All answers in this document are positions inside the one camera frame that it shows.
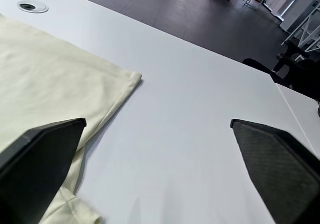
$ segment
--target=office chair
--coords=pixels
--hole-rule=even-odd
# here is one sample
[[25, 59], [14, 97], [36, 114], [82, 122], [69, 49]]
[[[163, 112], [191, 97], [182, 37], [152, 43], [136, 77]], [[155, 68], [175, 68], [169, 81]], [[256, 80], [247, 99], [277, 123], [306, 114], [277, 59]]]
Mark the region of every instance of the office chair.
[[[286, 42], [286, 45], [288, 46], [287, 51], [284, 54], [277, 55], [279, 62], [273, 70], [251, 58], [246, 58], [242, 63], [269, 74], [275, 83], [292, 88], [298, 93], [320, 101], [320, 61], [314, 62], [309, 59], [309, 54], [290, 41]], [[294, 61], [291, 57], [296, 53], [307, 59], [300, 62]], [[289, 71], [284, 78], [281, 78], [276, 72], [284, 65], [289, 66]]]

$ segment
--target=white desk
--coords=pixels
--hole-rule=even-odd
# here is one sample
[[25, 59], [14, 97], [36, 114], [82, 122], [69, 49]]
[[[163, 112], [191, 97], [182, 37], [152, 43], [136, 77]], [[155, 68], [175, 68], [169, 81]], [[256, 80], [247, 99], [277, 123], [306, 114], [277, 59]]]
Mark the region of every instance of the white desk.
[[318, 116], [318, 103], [291, 89], [281, 85], [278, 85], [278, 87], [286, 99], [290, 110], [303, 129], [309, 146], [312, 147], [311, 150], [320, 158], [320, 117]]
[[86, 0], [39, 0], [43, 14], [0, 12], [144, 82], [86, 155], [79, 195], [108, 224], [272, 224], [229, 128], [264, 123], [308, 141], [271, 78]]

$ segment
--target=cream cloth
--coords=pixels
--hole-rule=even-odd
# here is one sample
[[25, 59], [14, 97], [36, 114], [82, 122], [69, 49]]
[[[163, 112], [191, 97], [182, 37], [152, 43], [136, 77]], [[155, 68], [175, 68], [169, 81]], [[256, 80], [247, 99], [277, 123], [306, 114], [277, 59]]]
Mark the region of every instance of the cream cloth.
[[84, 145], [141, 74], [2, 15], [0, 70], [0, 151], [30, 128], [80, 117], [87, 122], [67, 178], [41, 222], [98, 223], [99, 215], [73, 195]]

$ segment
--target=black chair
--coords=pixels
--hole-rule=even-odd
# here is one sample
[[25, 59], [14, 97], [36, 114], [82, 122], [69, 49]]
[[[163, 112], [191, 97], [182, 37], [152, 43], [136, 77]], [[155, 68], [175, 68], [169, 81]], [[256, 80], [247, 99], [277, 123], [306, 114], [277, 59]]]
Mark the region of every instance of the black chair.
[[[291, 87], [296, 92], [320, 101], [320, 61], [314, 62], [308, 59], [310, 57], [309, 54], [290, 41], [286, 42], [286, 45], [288, 46], [287, 51], [284, 54], [278, 54], [279, 62], [273, 70], [251, 58], [246, 58], [242, 63], [269, 74], [275, 83], [288, 88]], [[297, 53], [307, 59], [300, 62], [291, 59]], [[284, 65], [289, 66], [289, 71], [284, 78], [281, 78], [276, 72]]]

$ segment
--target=gray floor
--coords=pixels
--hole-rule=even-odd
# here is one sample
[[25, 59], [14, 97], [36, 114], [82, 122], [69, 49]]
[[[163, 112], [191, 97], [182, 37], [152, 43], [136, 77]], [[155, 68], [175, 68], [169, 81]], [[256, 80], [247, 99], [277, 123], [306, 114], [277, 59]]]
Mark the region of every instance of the gray floor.
[[264, 7], [243, 0], [90, 0], [237, 61], [272, 68], [286, 34]]

